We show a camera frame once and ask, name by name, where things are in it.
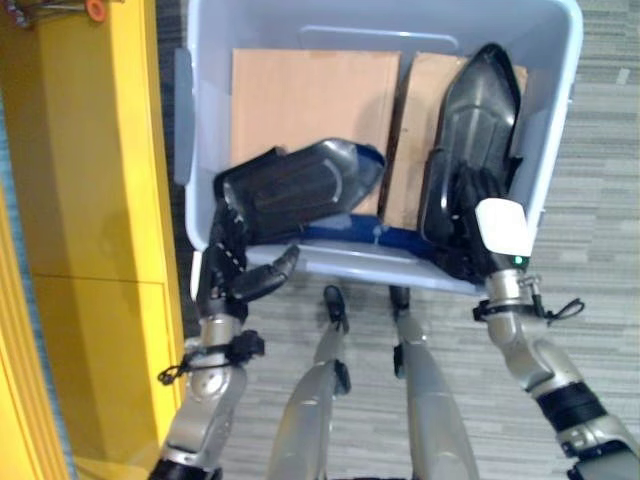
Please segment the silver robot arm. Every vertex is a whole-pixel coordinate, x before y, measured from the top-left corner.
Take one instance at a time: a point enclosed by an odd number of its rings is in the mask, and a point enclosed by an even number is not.
[[[200,337],[187,342],[180,365],[158,375],[165,385],[182,374],[188,376],[185,399],[150,480],[222,478],[220,454],[247,384],[243,365],[264,354],[258,333],[242,330],[247,304],[284,284],[298,259],[298,247],[291,246],[273,264],[247,270],[243,224],[236,219],[233,210],[218,206],[196,295]]]
[[[489,299],[474,309],[475,319],[486,322],[507,368],[538,403],[564,453],[578,458],[567,472],[571,480],[637,480],[638,442],[606,411],[567,354],[547,335],[551,321],[579,313],[584,304],[576,299],[558,314],[544,310],[539,278],[524,271],[531,253],[531,245],[522,245],[524,213],[503,215],[495,202],[498,199],[490,200],[493,205],[488,208],[485,203],[484,213],[476,209],[482,242],[476,243],[474,255],[484,255],[478,263],[485,268]],[[506,217],[508,222],[500,221]]]

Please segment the cardboard piece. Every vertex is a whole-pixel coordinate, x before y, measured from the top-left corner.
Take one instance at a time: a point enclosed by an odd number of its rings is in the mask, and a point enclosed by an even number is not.
[[[399,62],[395,52],[234,50],[232,165],[328,137],[386,156]],[[378,200],[376,189],[354,213],[377,215]]]
[[[403,106],[394,118],[391,166],[385,182],[382,220],[385,225],[416,230],[424,168],[438,129],[440,107],[449,85],[467,62],[465,57],[418,53],[401,87]],[[514,68],[524,92],[527,71]]]

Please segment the yellow cabinet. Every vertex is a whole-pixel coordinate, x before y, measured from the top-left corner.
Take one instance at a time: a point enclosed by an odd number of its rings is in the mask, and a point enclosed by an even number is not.
[[[175,405],[155,380],[170,363],[162,287],[37,275],[34,287],[74,457],[151,467]]]
[[[0,12],[0,91],[27,257],[76,467],[81,478],[129,479],[145,477],[180,404],[179,386],[162,387],[155,377],[178,362],[182,324],[155,2],[105,5],[103,24],[78,14],[26,31]],[[0,269],[2,289],[8,278]],[[7,299],[19,290],[12,281]],[[35,352],[26,313],[0,320],[0,347],[19,338]],[[51,427],[51,438],[41,439],[44,414],[22,405],[31,397],[33,405],[46,402],[35,355],[27,359],[23,350],[0,348],[10,375],[0,382],[0,407],[15,407],[2,423],[19,427],[31,458],[24,466],[26,457],[16,453],[16,468],[34,472],[12,478],[62,479],[35,457],[46,456],[56,438]],[[30,397],[36,387],[40,393]]]
[[[10,438],[13,443],[12,448],[0,449],[0,462],[3,469],[11,472],[14,478],[33,478],[34,471],[29,459],[29,449],[25,445],[6,378],[7,371],[4,364],[0,362],[0,425],[2,425],[4,437]]]

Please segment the white plastic bin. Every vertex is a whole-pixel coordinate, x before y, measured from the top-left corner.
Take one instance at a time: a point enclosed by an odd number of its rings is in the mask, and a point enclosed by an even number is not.
[[[525,207],[535,238],[582,45],[582,14],[574,0],[190,0],[194,136],[185,180],[186,227],[194,247],[207,245],[211,181],[229,162],[233,48],[401,51],[404,73],[416,51],[469,56],[488,42],[502,45],[514,64],[529,70],[512,149],[524,161],[510,197]],[[281,251],[276,245],[254,247],[249,259],[266,262]],[[299,268],[479,291],[428,261],[374,244],[305,241]]]

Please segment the black cable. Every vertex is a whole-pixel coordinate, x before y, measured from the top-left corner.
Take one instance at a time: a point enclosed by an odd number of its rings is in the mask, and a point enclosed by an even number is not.
[[[551,325],[553,322],[557,322],[558,320],[566,320],[567,318],[575,317],[582,312],[584,308],[585,303],[579,298],[574,298],[556,313],[553,313],[551,310],[547,311],[545,313],[547,325]]]
[[[194,359],[206,357],[214,353],[224,353],[229,361],[219,365],[191,365]],[[196,370],[207,370],[209,368],[241,365],[251,360],[254,355],[264,355],[264,340],[260,338],[258,332],[255,330],[244,330],[240,335],[233,337],[229,343],[212,345],[185,353],[179,365],[171,365],[165,368],[158,374],[157,379],[163,385],[171,385],[176,378],[181,377],[185,373]]]

